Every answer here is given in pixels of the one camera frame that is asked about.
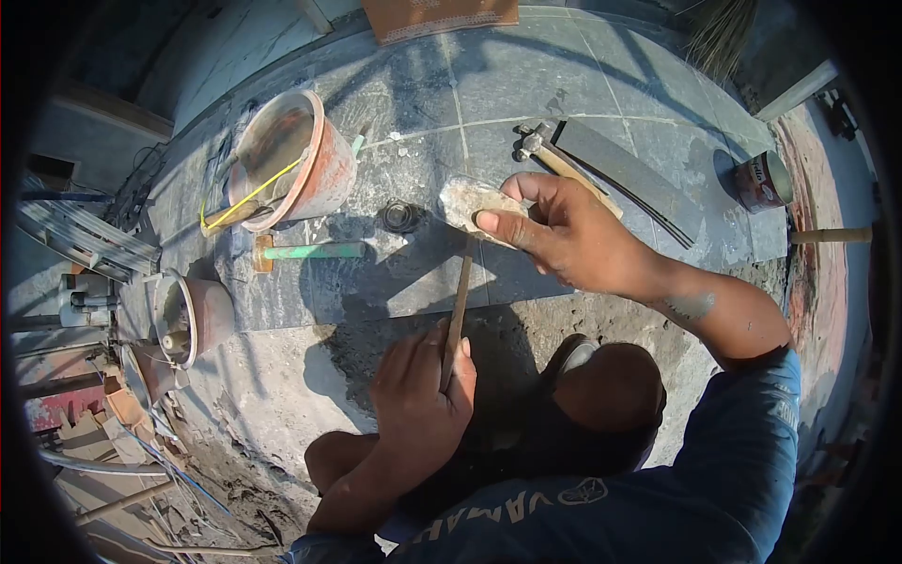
cardboard box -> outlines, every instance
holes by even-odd
[[[363,0],[362,4],[380,45],[520,22],[517,0]]]

orange bucket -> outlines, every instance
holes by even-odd
[[[248,124],[237,154],[228,191],[233,206],[304,156],[254,196],[261,206],[274,210],[243,222],[249,231],[330,214],[345,203],[357,179],[350,143],[326,118],[323,101],[310,90],[282,92],[263,106]]]

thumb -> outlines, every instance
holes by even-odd
[[[456,411],[472,415],[473,398],[476,394],[476,366],[470,358],[470,339],[467,337],[457,343],[454,368],[445,394]]]
[[[476,225],[496,239],[540,259],[547,259],[559,243],[551,227],[510,211],[480,211],[476,214]]]

bucket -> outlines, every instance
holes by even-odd
[[[736,167],[742,205],[753,214],[792,202],[792,184],[779,155],[767,151]]]
[[[160,347],[123,345],[125,381],[141,406],[149,411],[169,390],[176,387],[175,370]]]
[[[306,153],[293,169],[254,196],[261,206],[273,200],[274,210],[243,222],[249,231],[330,214],[345,202],[357,178],[351,145],[310,90],[294,88],[270,100],[248,124],[236,152],[238,162],[229,177],[232,205]]]
[[[188,370],[198,355],[235,332],[235,308],[219,282],[185,278],[170,268],[157,281],[153,326],[166,358]]]

yellow wire handle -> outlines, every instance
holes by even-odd
[[[285,174],[286,172],[290,171],[294,167],[298,166],[298,163],[304,160],[304,156],[305,155],[302,154],[300,157],[298,157],[298,159],[295,162],[288,165],[281,171],[277,172],[275,176],[273,176],[272,178],[270,178],[269,180],[267,180],[263,184],[261,184],[260,188],[258,188],[257,190],[254,190],[253,192],[251,192],[250,194],[245,196],[244,199],[242,199],[240,202],[238,202],[237,204],[235,204],[234,206],[229,208],[228,211],[226,211],[226,213],[221,218],[214,221],[213,225],[210,225],[210,226],[207,225],[207,220],[204,219],[204,208],[207,206],[207,199],[204,198],[204,201],[200,202],[200,226],[203,227],[204,229],[212,229],[213,227],[216,227],[220,223],[226,221],[226,218],[231,216],[232,212],[234,212],[236,209],[240,208],[247,200],[253,198],[258,193],[260,193],[260,190],[263,190],[264,188],[266,188],[267,186],[269,186],[270,184],[275,182],[282,174]]]

